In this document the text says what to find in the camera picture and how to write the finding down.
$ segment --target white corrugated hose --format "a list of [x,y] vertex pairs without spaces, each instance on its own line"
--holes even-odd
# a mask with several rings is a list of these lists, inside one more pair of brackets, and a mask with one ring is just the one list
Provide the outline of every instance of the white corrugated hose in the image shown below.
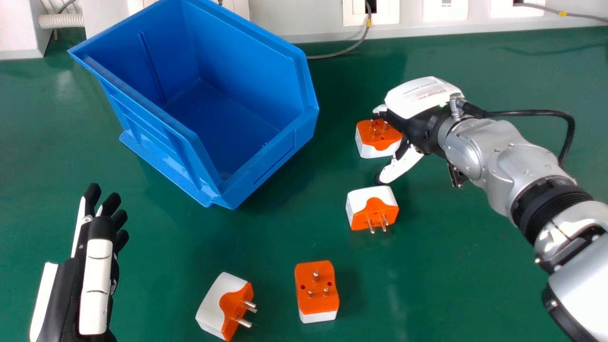
[[43,29],[63,29],[65,27],[84,27],[82,14],[45,14],[38,16],[38,24]]

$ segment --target robotic hand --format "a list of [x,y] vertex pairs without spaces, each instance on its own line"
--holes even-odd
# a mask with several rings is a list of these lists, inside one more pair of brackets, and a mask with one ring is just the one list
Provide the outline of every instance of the robotic hand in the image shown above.
[[118,253],[129,240],[127,221],[111,193],[95,212],[102,194],[91,184],[80,199],[71,257],[47,262],[34,308],[30,342],[115,342],[110,332],[112,295],[119,280]]
[[[493,117],[555,116],[568,122],[559,158]],[[608,206],[594,201],[562,168],[575,123],[563,112],[487,112],[435,77],[404,83],[373,112],[404,136],[376,175],[387,184],[424,155],[447,161],[452,185],[481,187],[492,209],[508,217],[535,249],[548,274],[547,312],[573,341],[608,341]]]

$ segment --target blue container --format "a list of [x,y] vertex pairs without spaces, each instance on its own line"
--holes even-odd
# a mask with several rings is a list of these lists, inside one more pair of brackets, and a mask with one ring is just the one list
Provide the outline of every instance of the blue container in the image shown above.
[[209,0],[163,0],[69,50],[127,147],[205,207],[235,209],[311,139],[297,47]]

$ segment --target gray cable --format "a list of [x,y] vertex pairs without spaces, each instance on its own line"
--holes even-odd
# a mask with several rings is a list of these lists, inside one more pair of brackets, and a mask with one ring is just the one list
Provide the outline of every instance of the gray cable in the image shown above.
[[61,14],[63,12],[63,10],[65,10],[68,6],[70,6],[71,4],[75,3],[76,0],[70,0],[68,2],[66,2],[65,4],[63,4],[63,6],[61,6],[59,8],[59,11],[57,11],[57,14]]
[[325,55],[306,56],[306,59],[320,60],[323,58],[337,57],[337,56],[346,54],[347,52],[349,52],[349,51],[357,48],[359,45],[361,45],[361,43],[363,43],[363,41],[365,40],[365,37],[367,37],[367,32],[369,32],[369,30],[370,30],[369,22],[371,22],[371,7],[370,7],[369,2],[367,2],[367,0],[365,0],[365,6],[367,7],[367,20],[365,21],[365,32],[363,32],[363,36],[361,36],[361,38],[359,40],[357,40],[356,43],[354,43],[353,45],[347,47],[346,49],[344,49],[342,51],[333,52],[331,54],[325,54]]
[[572,16],[572,17],[576,17],[576,18],[593,19],[593,20],[601,21],[603,23],[608,23],[608,18],[602,18],[600,16],[588,15],[588,14],[578,14],[578,13],[570,13],[570,12],[566,12],[566,11],[558,11],[558,10],[550,9],[548,7],[536,5],[536,4],[513,4],[513,6],[530,7],[532,9],[543,10],[543,11],[555,13],[555,14],[561,15],[561,16]]

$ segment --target green tabletop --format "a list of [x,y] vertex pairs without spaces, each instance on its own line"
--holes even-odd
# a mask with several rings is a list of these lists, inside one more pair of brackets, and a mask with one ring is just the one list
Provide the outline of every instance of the green tabletop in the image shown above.
[[[69,257],[90,182],[118,192],[131,240],[120,255],[111,330],[119,341],[217,341],[195,313],[226,271],[254,286],[254,326],[234,341],[567,341],[544,312],[547,275],[517,228],[471,184],[453,189],[445,163],[422,160],[392,184],[401,208],[389,233],[351,232],[346,194],[372,186],[385,159],[360,159],[354,125],[386,92],[434,75],[488,110],[572,113],[565,163],[608,200],[608,29],[366,41],[310,62],[321,108],[315,135],[236,211],[204,208],[123,146],[97,81],[51,42],[42,60],[0,63],[0,336],[25,341],[46,261]],[[349,43],[303,46],[318,54]],[[514,120],[559,152],[565,124]],[[297,263],[328,259],[337,319],[304,325]]]

